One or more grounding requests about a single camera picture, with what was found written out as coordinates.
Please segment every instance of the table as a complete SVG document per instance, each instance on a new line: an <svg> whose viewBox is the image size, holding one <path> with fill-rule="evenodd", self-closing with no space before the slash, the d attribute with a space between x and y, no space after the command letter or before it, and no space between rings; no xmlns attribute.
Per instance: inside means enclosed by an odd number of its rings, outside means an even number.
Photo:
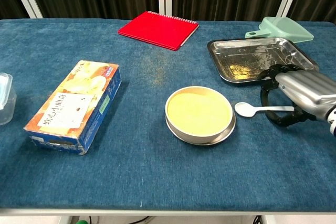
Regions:
<svg viewBox="0 0 336 224"><path fill-rule="evenodd" d="M260 86L222 81L206 47L243 38L259 22L199 22L178 51L118 35L127 22L0 21L0 72L13 75L17 92L14 117L0 127L2 214L336 212L328 123L281 129L263 113L237 117L233 134L210 147L178 140L165 124L167 98L186 86L213 88L231 104L260 104ZM336 26L301 25L315 38L297 45L336 79ZM86 155L39 149L23 127L81 59L119 64L120 89Z"/></svg>

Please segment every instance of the round metal container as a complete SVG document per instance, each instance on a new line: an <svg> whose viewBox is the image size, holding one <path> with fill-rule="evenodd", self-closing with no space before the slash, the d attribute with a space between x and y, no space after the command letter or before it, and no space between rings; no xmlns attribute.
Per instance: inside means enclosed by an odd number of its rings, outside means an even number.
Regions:
<svg viewBox="0 0 336 224"><path fill-rule="evenodd" d="M210 135L196 135L196 134L191 134L188 132L185 132L181 130L179 125L175 125L171 118L169 117L168 114L168 108L170 106L171 100L178 94L181 93L192 93L192 94L200 94L204 95L210 98L216 98L217 101L220 101L219 105L219 110L220 108L222 109L227 109L229 115L228 115L228 122L221 126L221 130L218 132L215 132ZM165 105L165 116L166 116L166 123L168 128L172 131L172 133L178 137L179 139L190 143L190 144L196 144L196 145L213 145L217 144L224 139L226 139L233 131L235 125L236 125L236 117L234 115L234 111L232 109L231 104L229 101L219 92L206 88L206 87L199 87L199 86L191 86L191 87L186 87L179 89L175 91L167 100L166 105Z"/></svg>

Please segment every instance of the clear plastic container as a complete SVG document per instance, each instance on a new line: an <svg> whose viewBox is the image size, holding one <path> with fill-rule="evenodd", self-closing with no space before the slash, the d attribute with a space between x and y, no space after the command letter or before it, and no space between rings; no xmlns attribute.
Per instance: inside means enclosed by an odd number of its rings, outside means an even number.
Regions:
<svg viewBox="0 0 336 224"><path fill-rule="evenodd" d="M13 118L16 93L12 80L10 74L0 73L0 125L10 122Z"/></svg>

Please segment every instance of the robotic hand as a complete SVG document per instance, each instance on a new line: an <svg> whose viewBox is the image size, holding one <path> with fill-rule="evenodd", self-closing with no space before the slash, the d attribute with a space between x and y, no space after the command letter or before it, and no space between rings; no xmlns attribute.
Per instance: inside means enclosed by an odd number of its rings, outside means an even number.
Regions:
<svg viewBox="0 0 336 224"><path fill-rule="evenodd" d="M331 124L330 132L336 136L336 82L315 70L302 70L295 65L273 65L259 75L259 79L271 80L261 86L260 98L263 106L268 105L268 93L272 89L281 91L293 102L294 112L279 117L273 111L266 116L280 126L297 122L324 120Z"/></svg>

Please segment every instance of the green dustpan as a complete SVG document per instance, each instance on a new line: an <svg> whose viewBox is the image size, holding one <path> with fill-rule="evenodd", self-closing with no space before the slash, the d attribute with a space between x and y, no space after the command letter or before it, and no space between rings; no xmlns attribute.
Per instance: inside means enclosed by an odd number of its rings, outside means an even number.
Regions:
<svg viewBox="0 0 336 224"><path fill-rule="evenodd" d="M290 18L265 17L259 25L259 29L245 33L245 38L281 37L294 43L314 39L313 34Z"/></svg>

